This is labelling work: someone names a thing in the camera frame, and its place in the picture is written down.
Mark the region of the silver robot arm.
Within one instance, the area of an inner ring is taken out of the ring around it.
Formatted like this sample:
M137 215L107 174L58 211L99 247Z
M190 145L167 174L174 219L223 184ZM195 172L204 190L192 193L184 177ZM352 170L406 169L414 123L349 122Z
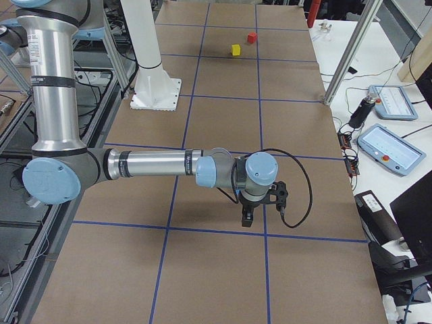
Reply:
M230 188L242 204L249 227L259 205L283 213L288 193L276 181L278 164L268 153L235 158L225 149L117 151L88 148L80 139L73 36L104 28L102 1L17 1L25 29L38 140L22 180L28 193L47 205L74 200L91 186L134 176L192 176L197 185Z
M37 35L29 34L30 30L23 27L17 18L1 21L1 51L10 56L18 49L28 48L29 56L41 56L41 44Z

